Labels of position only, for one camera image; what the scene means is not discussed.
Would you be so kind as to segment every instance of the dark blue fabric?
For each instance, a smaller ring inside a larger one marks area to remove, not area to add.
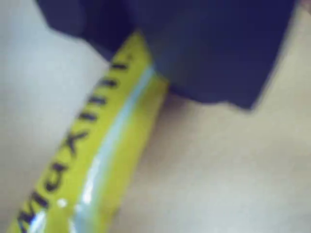
[[[254,104],[266,83],[294,7],[294,0],[38,2],[52,27],[85,38],[108,59],[140,28],[175,91],[242,108]],[[56,12],[63,14],[58,20]]]

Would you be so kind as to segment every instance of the table surface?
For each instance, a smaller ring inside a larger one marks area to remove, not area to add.
[[[0,21],[3,232],[107,63],[32,1]],[[254,111],[168,97],[112,233],[310,233],[311,16],[293,25]]]

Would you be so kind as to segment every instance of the snack package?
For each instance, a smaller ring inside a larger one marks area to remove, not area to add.
[[[155,74],[140,32],[133,33],[8,233],[108,232],[168,85]]]

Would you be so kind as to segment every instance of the yellow package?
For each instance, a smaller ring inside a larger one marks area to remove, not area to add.
[[[168,82],[129,37],[8,233],[105,233],[147,143]]]

